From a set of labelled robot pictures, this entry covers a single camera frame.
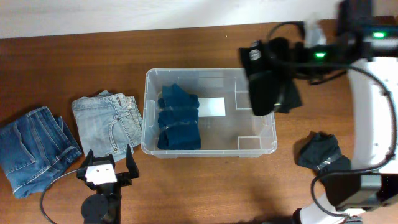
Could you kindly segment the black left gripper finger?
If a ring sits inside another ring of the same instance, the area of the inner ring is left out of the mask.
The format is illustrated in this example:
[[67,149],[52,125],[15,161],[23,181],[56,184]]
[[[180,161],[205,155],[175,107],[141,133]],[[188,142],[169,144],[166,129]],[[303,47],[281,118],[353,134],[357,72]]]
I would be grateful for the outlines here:
[[92,160],[93,160],[93,151],[90,149],[85,157],[85,160],[82,162],[80,169],[86,169],[88,166],[92,165]]
[[136,162],[132,156],[131,147],[128,144],[126,148],[126,167],[128,169],[129,175],[131,179],[139,178],[139,169],[136,165]]

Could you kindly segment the black shirt with logo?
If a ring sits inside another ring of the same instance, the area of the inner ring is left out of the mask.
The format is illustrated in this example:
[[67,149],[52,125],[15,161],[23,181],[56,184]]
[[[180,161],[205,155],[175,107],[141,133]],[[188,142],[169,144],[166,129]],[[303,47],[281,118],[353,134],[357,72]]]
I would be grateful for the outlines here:
[[303,105],[290,68],[277,65],[275,59],[289,61],[289,42],[278,37],[266,43],[257,40],[238,50],[248,79],[249,99],[256,116],[271,112],[289,113]]

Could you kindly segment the blue shirt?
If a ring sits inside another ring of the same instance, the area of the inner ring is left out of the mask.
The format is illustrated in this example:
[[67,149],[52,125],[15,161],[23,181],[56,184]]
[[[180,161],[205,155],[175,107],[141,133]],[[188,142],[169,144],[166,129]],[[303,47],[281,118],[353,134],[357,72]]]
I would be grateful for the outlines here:
[[162,150],[196,150],[201,148],[198,129],[199,100],[177,84],[162,87],[157,147]]

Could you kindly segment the dark grey garment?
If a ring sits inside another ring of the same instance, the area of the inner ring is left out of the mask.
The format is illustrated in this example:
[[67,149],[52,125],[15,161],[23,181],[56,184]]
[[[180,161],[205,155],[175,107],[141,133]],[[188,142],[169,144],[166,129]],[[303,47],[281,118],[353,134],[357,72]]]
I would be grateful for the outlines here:
[[299,150],[296,164],[311,169],[317,175],[351,170],[351,160],[341,153],[337,138],[325,133],[313,134]]

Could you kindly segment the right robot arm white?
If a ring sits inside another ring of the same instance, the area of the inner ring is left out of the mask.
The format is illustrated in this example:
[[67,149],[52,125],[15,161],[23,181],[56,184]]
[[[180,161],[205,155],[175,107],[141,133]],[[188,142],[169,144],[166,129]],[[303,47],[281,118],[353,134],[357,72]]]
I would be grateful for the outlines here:
[[361,223],[361,214],[397,202],[397,27],[373,19],[371,1],[341,1],[335,40],[313,21],[295,21],[301,41],[272,32],[238,50],[241,68],[153,68],[146,74],[141,149],[165,158],[259,157],[277,147],[276,113],[302,105],[295,80],[349,78],[354,154],[316,134],[296,163],[325,193],[272,223]]

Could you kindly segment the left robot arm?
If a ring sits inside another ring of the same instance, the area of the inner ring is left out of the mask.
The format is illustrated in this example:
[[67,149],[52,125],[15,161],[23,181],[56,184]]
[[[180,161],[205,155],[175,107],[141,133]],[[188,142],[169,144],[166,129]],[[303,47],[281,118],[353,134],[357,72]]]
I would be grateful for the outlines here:
[[139,171],[130,149],[126,151],[127,172],[115,172],[115,161],[111,154],[96,157],[89,151],[77,171],[76,177],[95,191],[81,206],[84,223],[121,224],[121,188],[130,186]]

